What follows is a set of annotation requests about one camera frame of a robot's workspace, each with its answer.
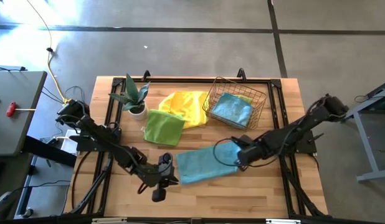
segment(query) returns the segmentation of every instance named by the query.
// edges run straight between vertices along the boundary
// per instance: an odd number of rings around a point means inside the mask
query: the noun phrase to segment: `microfiber cloth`
[[[159,110],[150,110],[145,126],[144,140],[156,144],[177,146],[183,126],[184,120],[181,116]]]
[[[225,164],[234,164],[240,148],[234,142],[216,146],[216,157]],[[237,167],[225,166],[215,160],[213,146],[176,155],[180,182],[192,184],[202,180],[237,172]]]
[[[252,106],[237,96],[223,93],[212,113],[246,127],[252,114]]]
[[[173,115],[181,115],[186,121],[184,129],[200,126],[208,121],[202,108],[206,96],[206,91],[177,91],[159,104],[159,110]]]
[[[236,97],[240,98],[241,100],[244,100],[245,102],[247,103],[251,103],[252,102],[252,98],[251,97],[248,97],[248,96],[242,96],[242,95],[235,95]]]

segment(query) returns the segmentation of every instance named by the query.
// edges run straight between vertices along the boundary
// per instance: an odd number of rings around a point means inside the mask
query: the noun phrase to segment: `blue cloth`
[[[230,93],[223,93],[212,113],[246,127],[252,115],[252,106]]]
[[[216,157],[225,164],[234,164],[240,148],[234,142],[216,146]],[[180,182],[192,184],[202,180],[237,172],[237,167],[225,166],[213,156],[213,146],[176,155]]]

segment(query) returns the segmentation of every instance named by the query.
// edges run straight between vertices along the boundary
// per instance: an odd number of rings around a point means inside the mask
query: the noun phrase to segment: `potted plant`
[[[144,99],[148,94],[149,84],[141,87],[140,91],[138,91],[136,83],[129,74],[126,74],[126,92],[120,93],[120,95],[116,93],[110,93],[109,95],[123,104],[122,110],[129,111],[134,119],[141,121],[148,116],[148,108]]]

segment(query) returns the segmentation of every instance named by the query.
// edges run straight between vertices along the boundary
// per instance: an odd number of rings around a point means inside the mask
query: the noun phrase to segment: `gray floor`
[[[23,1],[4,2],[0,23],[41,23]],[[265,0],[31,2],[44,11],[49,24],[57,25],[271,28]],[[385,0],[274,0],[274,5],[281,29],[385,30]],[[272,34],[56,31],[53,36],[57,56],[52,68],[60,86],[63,90],[81,86],[87,101],[97,75],[142,75],[148,69],[152,75],[228,77],[243,67],[249,77],[280,77]],[[285,34],[280,38],[288,77],[298,78],[305,106],[325,93],[353,106],[356,95],[385,82],[385,36]],[[0,30],[0,64],[47,70],[47,45],[44,31]],[[50,78],[45,86],[55,92]],[[43,138],[57,133],[54,119],[60,107],[42,95],[29,134]],[[329,213],[385,222],[385,179],[356,182],[356,175],[371,169],[354,125],[322,124],[315,133],[325,133],[317,146]],[[47,189],[42,194],[58,195],[53,199],[58,201],[40,214],[58,214],[62,209],[58,205],[64,202],[59,194],[66,189]],[[31,204],[37,201],[38,197],[32,198]]]

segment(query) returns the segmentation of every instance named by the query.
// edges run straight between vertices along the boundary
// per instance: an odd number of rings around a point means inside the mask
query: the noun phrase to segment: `green cloth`
[[[177,146],[183,131],[184,120],[164,111],[150,110],[145,126],[144,140],[156,144]]]

